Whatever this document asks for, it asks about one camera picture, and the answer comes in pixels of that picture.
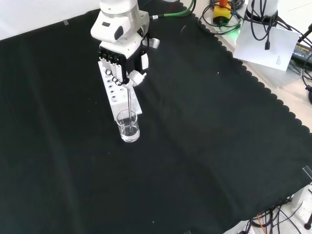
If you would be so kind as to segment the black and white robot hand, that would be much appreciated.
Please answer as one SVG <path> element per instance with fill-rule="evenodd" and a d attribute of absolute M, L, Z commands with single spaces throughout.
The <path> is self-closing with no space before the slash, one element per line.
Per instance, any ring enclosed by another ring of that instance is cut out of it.
<path fill-rule="evenodd" d="M 157 49 L 160 40 L 151 32 L 140 29 L 128 38 L 120 38 L 115 43 L 101 42 L 98 57 L 106 71 L 113 76 L 117 86 L 126 89 L 143 82 L 149 68 L 148 49 Z"/>

